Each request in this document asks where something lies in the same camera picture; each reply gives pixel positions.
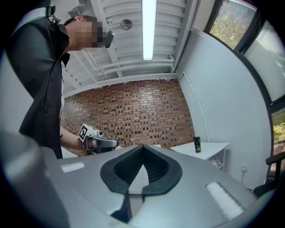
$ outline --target black jacket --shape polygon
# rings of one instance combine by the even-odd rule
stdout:
[[[62,158],[61,61],[66,65],[69,60],[69,54],[63,54],[68,40],[64,25],[41,18],[19,28],[6,47],[15,73],[34,99],[20,132],[52,148],[57,158]]]

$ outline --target fluorescent light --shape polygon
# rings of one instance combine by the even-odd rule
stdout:
[[[157,0],[142,0],[142,49],[143,60],[152,60],[155,41]]]

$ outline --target hair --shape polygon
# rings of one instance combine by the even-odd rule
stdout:
[[[66,25],[70,24],[76,16],[69,18],[63,25],[66,26]],[[86,21],[88,21],[88,22],[97,22],[97,17],[95,17],[95,16],[83,15],[83,18],[85,18]]]

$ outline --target ear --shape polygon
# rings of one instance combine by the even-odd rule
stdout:
[[[77,15],[74,20],[82,20],[83,19],[83,16],[82,15]]]

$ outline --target person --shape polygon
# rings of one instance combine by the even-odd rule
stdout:
[[[11,66],[34,99],[20,133],[33,138],[39,146],[53,149],[58,159],[62,158],[61,146],[83,150],[78,136],[60,126],[64,102],[61,63],[66,67],[69,51],[99,47],[100,33],[102,28],[97,28],[94,16],[78,15],[64,24],[43,17],[21,26],[6,46]]]

